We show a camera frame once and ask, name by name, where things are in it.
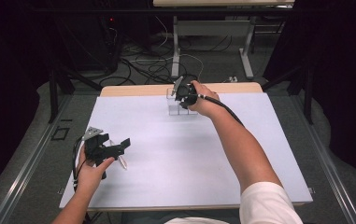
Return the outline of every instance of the forearm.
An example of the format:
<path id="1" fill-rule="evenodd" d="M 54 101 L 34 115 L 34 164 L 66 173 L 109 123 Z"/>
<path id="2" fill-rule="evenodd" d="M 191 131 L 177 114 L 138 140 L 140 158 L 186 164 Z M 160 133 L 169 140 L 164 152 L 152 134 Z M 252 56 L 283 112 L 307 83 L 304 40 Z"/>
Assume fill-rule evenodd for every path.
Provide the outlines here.
<path id="1" fill-rule="evenodd" d="M 52 223 L 82 223 L 90 200 L 91 195 L 76 192 Z"/>
<path id="2" fill-rule="evenodd" d="M 241 192 L 261 181 L 281 183 L 256 138 L 226 110 L 209 116 L 241 186 Z"/>

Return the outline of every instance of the handheld controller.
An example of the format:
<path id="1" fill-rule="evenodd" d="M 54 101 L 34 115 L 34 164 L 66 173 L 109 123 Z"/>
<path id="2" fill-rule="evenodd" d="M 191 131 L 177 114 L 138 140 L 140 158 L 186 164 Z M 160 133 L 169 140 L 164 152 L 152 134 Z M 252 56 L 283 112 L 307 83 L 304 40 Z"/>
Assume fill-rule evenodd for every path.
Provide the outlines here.
<path id="1" fill-rule="evenodd" d="M 108 140 L 108 133 L 98 134 L 85 140 L 85 157 L 87 160 L 95 161 L 96 166 L 100 165 L 103 160 L 113 157 L 118 160 L 120 155 L 124 154 L 124 150 L 131 145 L 129 138 L 122 141 L 119 145 L 105 147 L 103 144 Z M 105 179 L 106 173 L 102 174 L 102 179 Z"/>
<path id="2" fill-rule="evenodd" d="M 182 84 L 183 77 L 180 77 L 174 85 L 172 92 L 176 94 L 175 101 L 180 101 L 181 107 L 187 109 L 187 106 L 194 105 L 197 102 L 197 91 L 193 84 Z"/>

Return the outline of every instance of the right hand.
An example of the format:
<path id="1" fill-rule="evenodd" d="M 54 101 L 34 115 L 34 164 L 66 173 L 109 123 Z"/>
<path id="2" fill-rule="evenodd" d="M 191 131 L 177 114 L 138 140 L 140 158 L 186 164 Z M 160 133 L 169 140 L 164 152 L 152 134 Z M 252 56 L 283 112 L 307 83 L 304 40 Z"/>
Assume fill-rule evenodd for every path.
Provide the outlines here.
<path id="1" fill-rule="evenodd" d="M 199 83 L 198 81 L 192 81 L 192 84 L 198 94 L 203 94 L 205 96 L 212 97 L 216 100 L 220 100 L 219 95 L 216 92 L 208 89 L 207 86 Z M 221 106 L 215 105 L 214 103 L 201 98 L 198 98 L 197 102 L 194 105 L 189 105 L 189 109 L 192 111 L 197 111 L 199 114 L 207 116 L 209 118 L 211 118 L 212 115 L 217 113 L 218 111 L 224 110 L 224 108 L 222 108 Z"/>

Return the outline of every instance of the person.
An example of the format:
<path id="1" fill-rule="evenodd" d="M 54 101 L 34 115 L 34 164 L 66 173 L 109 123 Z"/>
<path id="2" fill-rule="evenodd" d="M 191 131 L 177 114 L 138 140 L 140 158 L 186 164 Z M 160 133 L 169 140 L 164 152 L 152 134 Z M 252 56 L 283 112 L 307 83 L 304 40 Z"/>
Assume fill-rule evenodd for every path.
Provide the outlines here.
<path id="1" fill-rule="evenodd" d="M 219 95 L 216 92 L 211 91 L 207 86 L 197 81 L 193 81 L 192 84 L 197 93 L 220 100 Z M 302 223 L 302 220 L 294 211 L 292 202 L 284 190 L 277 174 L 273 170 L 269 160 L 267 159 L 261 145 L 250 133 L 250 131 L 248 131 L 245 126 L 237 122 L 225 108 L 207 100 L 198 98 L 194 105 L 189 105 L 189 109 L 197 111 L 199 114 L 210 118 L 218 133 L 224 152 L 240 185 L 240 222 Z M 102 169 L 98 171 L 99 176 L 97 180 L 99 181 L 100 176 L 103 173 L 101 171 Z M 83 182 L 85 181 L 83 179 L 86 178 L 86 174 L 87 173 L 80 174 L 82 176 L 78 177 L 79 183 L 81 180 Z M 87 189 L 88 192 L 77 192 L 76 194 L 81 193 L 87 195 L 87 197 L 93 195 L 93 187 L 82 188 L 82 190 L 85 189 Z M 75 200 L 72 203 L 82 203 L 79 206 L 83 207 L 83 210 L 81 211 L 85 213 L 84 205 L 88 205 L 87 201 L 81 202 Z M 177 217 L 166 221 L 166 223 L 187 224 L 225 222 L 203 217 Z"/>
<path id="2" fill-rule="evenodd" d="M 91 198 L 101 182 L 102 174 L 113 161 L 114 158 L 110 157 L 99 166 L 93 167 L 94 162 L 87 161 L 85 158 L 84 146 L 81 148 L 78 156 L 79 174 L 76 192 L 52 223 L 83 223 Z"/>

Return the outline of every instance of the left hand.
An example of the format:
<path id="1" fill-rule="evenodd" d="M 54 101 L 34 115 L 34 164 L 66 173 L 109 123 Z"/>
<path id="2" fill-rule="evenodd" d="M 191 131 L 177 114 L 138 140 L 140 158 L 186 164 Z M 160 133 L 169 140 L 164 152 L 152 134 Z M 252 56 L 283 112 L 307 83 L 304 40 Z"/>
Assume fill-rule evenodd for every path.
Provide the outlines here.
<path id="1" fill-rule="evenodd" d="M 92 197 L 102 180 L 102 173 L 114 161 L 114 158 L 110 157 L 107 160 L 103 161 L 99 166 L 94 167 L 94 161 L 86 161 L 84 149 L 85 146 L 83 145 L 80 149 L 78 157 L 78 166 L 76 170 L 77 172 L 79 170 L 79 173 L 78 188 L 76 192 L 83 193 L 87 196 Z"/>

